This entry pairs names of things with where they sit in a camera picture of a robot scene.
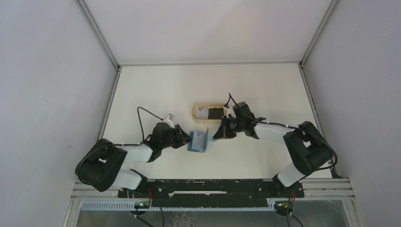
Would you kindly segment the blue card holder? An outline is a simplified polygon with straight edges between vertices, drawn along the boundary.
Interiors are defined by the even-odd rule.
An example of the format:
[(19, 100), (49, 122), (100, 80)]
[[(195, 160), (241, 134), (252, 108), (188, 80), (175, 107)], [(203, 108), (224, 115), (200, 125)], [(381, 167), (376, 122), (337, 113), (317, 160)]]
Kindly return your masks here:
[(209, 127), (205, 131), (195, 130), (190, 132), (191, 141), (188, 143), (187, 150), (197, 153), (205, 153), (209, 143), (217, 140), (209, 133)]

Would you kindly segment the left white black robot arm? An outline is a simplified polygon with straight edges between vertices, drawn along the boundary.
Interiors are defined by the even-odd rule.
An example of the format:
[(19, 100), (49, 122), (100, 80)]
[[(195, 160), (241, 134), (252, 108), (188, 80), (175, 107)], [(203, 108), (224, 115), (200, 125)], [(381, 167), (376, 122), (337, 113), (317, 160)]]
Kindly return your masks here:
[(100, 139), (82, 158), (75, 168), (75, 175), (86, 185), (99, 192), (109, 188), (129, 189), (136, 197), (148, 191), (145, 176), (135, 170), (124, 170), (128, 163), (155, 161), (166, 148), (180, 148), (191, 142), (189, 134), (176, 124), (159, 122), (152, 133), (139, 144), (115, 144)]

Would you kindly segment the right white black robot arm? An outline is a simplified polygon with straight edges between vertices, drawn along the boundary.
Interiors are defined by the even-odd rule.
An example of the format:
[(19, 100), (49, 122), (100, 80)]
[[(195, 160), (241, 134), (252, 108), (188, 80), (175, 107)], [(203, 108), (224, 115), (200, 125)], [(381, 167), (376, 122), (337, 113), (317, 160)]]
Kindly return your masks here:
[(240, 132), (257, 140), (278, 140), (286, 145), (291, 163), (273, 177), (273, 190), (280, 197), (287, 196), (294, 183), (324, 170), (325, 163), (337, 158), (312, 122), (305, 121), (297, 127), (269, 122), (266, 118), (255, 117), (245, 102), (229, 108), (213, 139), (233, 139)]

